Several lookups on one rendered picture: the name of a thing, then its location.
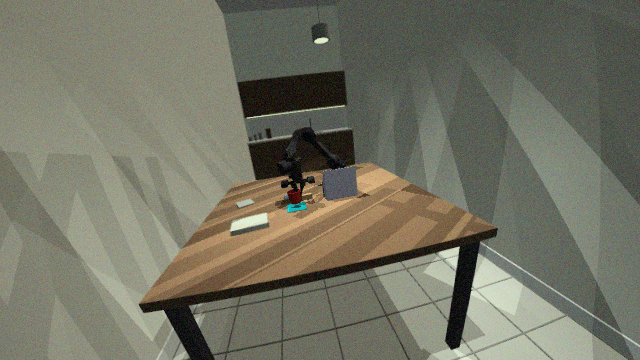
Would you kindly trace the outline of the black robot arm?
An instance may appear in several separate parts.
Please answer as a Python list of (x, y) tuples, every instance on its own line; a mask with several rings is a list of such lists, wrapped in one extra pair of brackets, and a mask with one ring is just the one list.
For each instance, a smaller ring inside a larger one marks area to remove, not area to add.
[(327, 165), (332, 170), (346, 167), (346, 163), (339, 156), (332, 154), (316, 138), (315, 132), (311, 127), (303, 127), (301, 129), (296, 129), (293, 132), (289, 145), (282, 154), (283, 161), (277, 163), (279, 174), (283, 175), (288, 173), (289, 179), (292, 179), (292, 175), (289, 172), (298, 171), (301, 169), (300, 160), (303, 159), (300, 156), (296, 156), (296, 158), (292, 159), (296, 154), (296, 144), (298, 142), (298, 139), (305, 140), (306, 142), (311, 143), (327, 159)]

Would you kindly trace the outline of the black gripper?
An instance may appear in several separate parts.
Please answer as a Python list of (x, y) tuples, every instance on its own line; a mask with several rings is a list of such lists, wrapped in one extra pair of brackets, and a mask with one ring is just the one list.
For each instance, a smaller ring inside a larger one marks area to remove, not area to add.
[[(306, 186), (305, 182), (308, 182), (309, 184), (311, 183), (315, 183), (315, 179), (313, 176), (309, 176), (307, 177), (307, 179), (302, 179), (302, 172), (301, 169), (298, 171), (291, 171), (291, 175), (292, 175), (292, 181), (288, 180), (283, 180), (281, 181), (281, 188), (287, 188), (288, 185), (291, 185), (291, 188), (294, 188), (295, 191), (298, 191), (297, 185), (298, 183), (300, 183), (300, 195), (302, 196), (302, 191), (304, 186)], [(300, 181), (300, 182), (299, 182)]]

